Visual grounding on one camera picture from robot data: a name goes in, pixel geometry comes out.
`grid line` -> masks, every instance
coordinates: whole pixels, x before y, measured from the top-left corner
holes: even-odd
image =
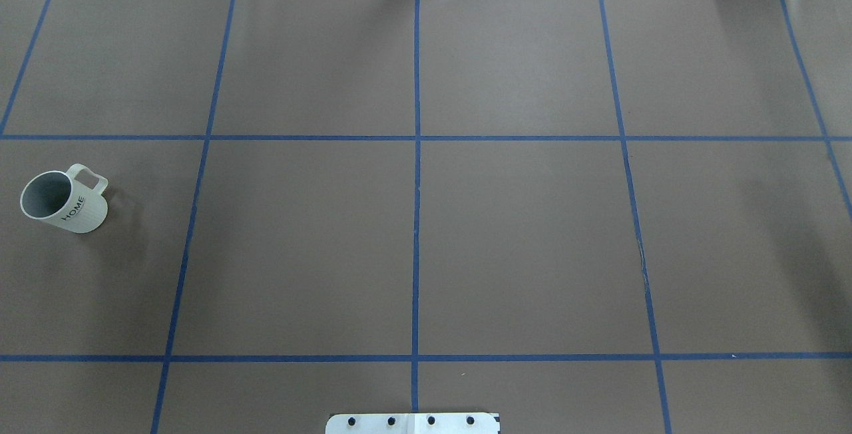
[[[660,409],[663,415],[663,425],[666,434],[672,434],[672,419],[669,416],[669,401],[666,395],[666,378],[663,374],[663,362],[660,360],[660,341],[657,337],[657,322],[654,318],[654,300],[651,296],[651,281],[648,279],[648,263],[645,259],[645,245],[642,242],[642,225],[639,223],[639,208],[636,204],[636,191],[633,188],[633,173],[630,170],[630,153],[627,150],[627,137],[624,132],[624,117],[621,113],[621,99],[618,96],[618,79],[615,75],[615,61],[612,58],[612,43],[609,37],[609,24],[606,22],[605,0],[600,4],[600,22],[603,25],[603,41],[606,45],[606,62],[609,64],[609,80],[612,85],[612,102],[615,106],[615,118],[618,122],[618,136],[621,141],[621,157],[624,161],[624,176],[627,179],[627,194],[630,197],[630,210],[633,215],[633,231],[636,234],[636,245],[639,248],[639,258],[642,261],[642,279],[645,283],[645,309],[648,312],[648,328],[651,335],[651,346],[654,349],[654,367],[657,371],[657,388],[660,391]]]
[[[328,362],[621,362],[621,361],[755,361],[852,360],[844,351],[685,352],[633,354],[363,354],[363,355],[173,355],[171,363],[328,363]],[[164,355],[0,355],[0,362],[162,362]]]
[[[42,24],[45,22],[45,17],[48,15],[48,9],[51,7],[51,0],[45,0],[42,6],[42,12],[39,13],[39,21],[36,22],[36,28],[33,30],[33,37],[30,38],[30,45],[27,46],[27,52],[24,54],[24,60],[21,61],[21,69],[18,70],[18,77],[15,77],[15,85],[12,87],[12,92],[9,94],[9,102],[6,103],[6,110],[3,112],[3,119],[0,120],[0,134],[6,130],[6,124],[9,122],[9,116],[12,115],[12,106],[15,106],[15,98],[18,97],[18,89],[21,88],[21,82],[24,80],[24,73],[27,72],[27,65],[30,64],[30,56],[33,55],[33,49],[36,48],[36,41],[39,40],[39,33],[42,31]]]
[[[162,371],[158,386],[158,395],[154,415],[152,419],[152,433],[158,431],[159,417],[164,403],[165,388],[168,380],[168,367],[173,362],[177,363],[322,363],[322,362],[410,362],[411,364],[411,408],[413,412],[418,410],[418,363],[419,362],[607,362],[607,361],[653,361],[657,371],[658,389],[660,390],[660,403],[664,418],[666,433],[672,433],[668,401],[666,397],[666,384],[663,376],[663,361],[749,361],[749,360],[825,360],[843,359],[852,360],[852,352],[720,352],[720,353],[661,353],[658,346],[658,335],[654,319],[654,306],[650,282],[648,278],[648,267],[644,254],[642,242],[642,228],[639,221],[639,211],[636,204],[636,195],[633,187],[632,172],[628,154],[628,142],[824,142],[827,147],[831,166],[833,167],[843,200],[846,204],[850,218],[852,218],[852,203],[843,181],[839,163],[835,157],[833,142],[852,142],[852,136],[829,136],[825,121],[822,118],[819,104],[813,92],[809,74],[804,65],[803,58],[798,48],[797,39],[792,28],[790,15],[787,10],[786,0],[780,0],[785,24],[791,39],[791,45],[797,64],[800,68],[803,81],[809,94],[811,106],[821,129],[821,136],[629,136],[624,128],[624,119],[621,111],[620,97],[618,96],[618,85],[615,73],[614,57],[612,57],[612,46],[609,35],[608,21],[606,21],[606,7],[604,0],[599,0],[600,16],[602,16],[603,35],[606,45],[606,56],[608,56],[609,73],[612,83],[612,96],[618,121],[618,136],[609,134],[589,134],[584,136],[578,134],[564,134],[564,136],[477,136],[476,134],[462,134],[462,136],[424,136],[421,132],[421,107],[420,107],[420,1],[414,0],[414,111],[415,111],[415,134],[414,136],[322,136],[322,134],[212,134],[212,128],[216,115],[216,103],[219,95],[219,87],[222,82],[222,72],[228,48],[228,36],[234,14],[235,0],[230,0],[228,18],[222,40],[222,50],[219,58],[219,66],[216,73],[213,95],[210,103],[210,113],[204,134],[3,134],[9,122],[10,113],[15,103],[15,97],[21,85],[25,70],[33,54],[39,33],[45,21],[46,14],[51,5],[51,0],[45,0],[39,15],[33,36],[19,68],[18,75],[13,85],[3,118],[0,120],[0,140],[203,140],[200,166],[196,179],[192,209],[188,223],[188,233],[183,251],[182,265],[176,287],[176,297],[170,330],[168,330],[167,343],[164,355],[0,355],[0,362],[126,362],[126,363],[161,363]],[[210,143],[216,140],[327,140],[328,142],[349,142],[349,140],[364,140],[365,142],[413,142],[415,148],[415,180],[414,180],[414,229],[413,229],[413,306],[411,306],[411,355],[173,355],[174,334],[180,310],[180,298],[182,297],[183,283],[186,277],[186,267],[189,261],[189,249],[192,241],[192,232],[197,214],[198,197],[207,154]],[[419,225],[420,225],[420,182],[421,182],[421,148],[422,142],[619,142],[622,149],[624,172],[630,197],[631,212],[633,215],[636,241],[642,261],[642,276],[645,284],[646,308],[648,312],[649,329],[652,340],[652,353],[634,354],[548,354],[548,355],[420,355],[419,354]]]
[[[206,134],[0,134],[0,140],[205,140]],[[852,142],[852,136],[668,136],[626,134],[628,142]],[[211,134],[210,140],[268,142],[620,142],[617,134]]]
[[[846,213],[852,219],[852,201],[849,200],[849,192],[846,191],[846,182],[843,181],[843,174],[840,173],[840,165],[837,163],[837,157],[834,155],[834,148],[831,147],[831,139],[828,137],[828,128],[825,128],[825,119],[822,118],[822,112],[819,110],[819,103],[816,102],[816,94],[813,93],[813,85],[810,83],[810,76],[807,76],[807,68],[804,66],[804,60],[801,58],[801,52],[796,41],[796,33],[793,31],[793,25],[790,21],[790,12],[787,10],[787,1],[779,0],[781,3],[781,12],[784,13],[784,23],[787,25],[787,34],[790,35],[790,43],[792,45],[793,54],[796,55],[796,62],[801,71],[801,78],[804,81],[804,86],[807,89],[807,97],[810,99],[810,106],[813,107],[813,115],[816,116],[816,122],[819,125],[819,131],[822,133],[822,139],[825,142],[825,151],[828,153],[828,158],[831,159],[831,169],[834,170],[834,176],[837,179],[837,184],[840,185],[840,195],[843,197],[843,202],[846,203]]]
[[[411,267],[411,412],[420,410],[420,0],[414,0],[414,235]]]
[[[189,223],[186,228],[186,241],[183,245],[183,258],[180,261],[180,273],[177,278],[177,288],[174,292],[174,305],[171,310],[171,321],[168,325],[168,337],[165,346],[165,355],[162,359],[162,371],[157,389],[157,401],[154,404],[153,419],[151,421],[151,434],[157,434],[159,428],[160,414],[162,413],[162,401],[165,398],[165,387],[168,383],[168,368],[170,367],[171,354],[174,349],[174,332],[177,329],[177,319],[180,315],[180,299],[183,295],[183,283],[186,279],[186,267],[189,265],[189,248],[192,245],[192,234],[195,230],[195,218],[198,213],[198,197],[201,193],[201,183],[204,179],[204,168],[207,165],[207,154],[210,150],[210,135],[213,132],[213,122],[216,119],[216,103],[219,101],[219,87],[222,84],[222,70],[225,68],[225,56],[228,54],[228,35],[231,31],[231,21],[234,18],[234,4],[231,0],[228,6],[228,18],[225,21],[225,34],[222,36],[222,50],[219,54],[219,66],[216,69],[216,82],[213,84],[213,95],[210,99],[210,113],[207,116],[207,130],[204,134],[204,148],[201,150],[201,161],[198,162],[198,176],[195,179],[195,192],[192,195],[192,209],[189,213]]]

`blue tape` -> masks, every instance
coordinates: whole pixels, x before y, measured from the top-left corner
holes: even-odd
[[[825,151],[828,152],[828,158],[831,161],[831,169],[834,170],[834,177],[837,179],[837,184],[840,185],[840,195],[843,197],[843,202],[846,203],[846,213],[849,219],[852,219],[852,201],[849,200],[849,192],[846,191],[846,182],[843,181],[843,174],[840,173],[840,166],[837,163],[837,157],[834,155],[834,148],[831,147],[831,139],[828,137],[828,130],[825,128],[825,121],[822,118],[822,112],[819,110],[819,103],[816,102],[816,94],[813,93],[813,85],[810,83],[810,76],[807,76],[807,68],[804,66],[804,60],[801,58],[801,52],[796,41],[796,33],[793,31],[793,25],[790,21],[790,13],[787,10],[787,1],[779,0],[781,3],[781,12],[784,13],[784,23],[787,27],[787,34],[790,35],[790,43],[792,44],[793,54],[796,55],[796,62],[801,71],[801,78],[804,80],[804,86],[807,89],[807,96],[810,98],[810,106],[813,107],[813,115],[816,116],[816,122],[819,125],[819,131],[822,133],[822,139],[825,141]]]
[[[42,6],[42,13],[39,15],[39,21],[36,22],[36,29],[33,30],[33,37],[30,38],[30,45],[27,46],[27,52],[24,54],[24,61],[21,61],[21,69],[18,70],[18,77],[15,79],[15,85],[12,87],[12,93],[9,94],[9,102],[6,103],[6,110],[3,112],[3,119],[0,120],[0,134],[6,130],[6,124],[9,122],[9,115],[12,115],[12,106],[15,106],[15,98],[18,97],[18,89],[21,88],[21,81],[24,79],[24,73],[27,72],[27,65],[30,64],[30,56],[33,55],[33,49],[36,47],[36,40],[39,39],[39,33],[42,31],[42,25],[45,24],[45,17],[48,15],[48,8],[51,7],[51,0],[45,0],[45,5]]]
[[[198,163],[198,176],[195,179],[195,192],[192,195],[192,210],[189,213],[189,225],[186,228],[186,241],[183,243],[183,257],[180,261],[180,273],[177,278],[177,288],[174,292],[174,305],[171,310],[171,321],[168,323],[168,337],[165,346],[165,356],[162,360],[162,373],[160,374],[159,388],[157,389],[157,403],[154,405],[153,419],[151,422],[151,434],[157,434],[159,419],[162,413],[162,400],[165,398],[165,387],[168,383],[168,365],[172,350],[174,349],[174,332],[177,329],[177,319],[180,315],[180,300],[183,296],[183,284],[186,279],[186,267],[189,265],[189,247],[192,245],[192,234],[195,231],[195,217],[198,213],[198,197],[201,194],[201,182],[204,179],[204,168],[207,165],[207,152],[210,150],[210,135],[213,132],[213,122],[216,119],[216,103],[219,100],[219,87],[222,83],[222,71],[225,68],[225,57],[228,54],[228,37],[231,33],[231,22],[234,19],[234,4],[231,0],[228,6],[228,19],[225,22],[225,34],[222,37],[222,51],[219,54],[219,67],[216,69],[216,81],[213,85],[213,97],[210,99],[210,114],[207,116],[207,130],[204,135],[204,148],[201,150],[201,161]]]
[[[666,379],[663,376],[663,363],[660,361],[660,341],[657,337],[657,322],[654,317],[654,301],[651,297],[651,281],[648,279],[648,263],[645,259],[645,245],[642,242],[642,225],[639,223],[639,209],[636,206],[636,192],[633,188],[633,173],[630,170],[630,154],[627,151],[627,137],[624,133],[624,118],[621,113],[621,99],[618,96],[618,81],[615,76],[615,62],[612,60],[612,43],[609,37],[609,24],[606,22],[606,3],[600,4],[600,22],[603,25],[603,40],[606,45],[606,62],[609,64],[609,80],[612,85],[612,101],[615,104],[615,117],[618,121],[618,136],[621,140],[621,157],[624,161],[624,175],[627,178],[627,192],[630,195],[630,210],[633,213],[633,230],[636,243],[639,246],[639,257],[642,261],[642,278],[645,281],[645,309],[648,312],[648,327],[651,333],[651,346],[654,349],[654,365],[657,370],[657,386],[660,390],[660,409],[666,434],[672,434],[672,419],[669,416],[669,401],[666,394]]]
[[[420,350],[420,0],[414,0],[414,233],[411,261],[411,412],[419,410]]]
[[[359,134],[213,134],[211,140],[283,140],[284,142],[413,142],[414,136]]]
[[[204,140],[203,134],[3,134],[3,140]]]
[[[0,362],[163,362],[164,355],[0,355]],[[852,359],[852,352],[688,352],[642,354],[364,354],[364,355],[173,355],[170,363],[330,363],[330,362],[622,362],[759,361],[773,359]]]

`white metal plate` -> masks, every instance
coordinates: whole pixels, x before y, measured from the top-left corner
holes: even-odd
[[[333,415],[325,434],[499,434],[496,413]]]

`white mug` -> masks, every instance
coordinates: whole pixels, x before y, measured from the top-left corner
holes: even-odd
[[[94,188],[77,181],[80,171],[96,178]],[[107,181],[82,164],[67,172],[47,171],[27,183],[21,193],[21,210],[37,221],[46,222],[73,233],[88,233],[107,217],[107,200],[101,195]]]

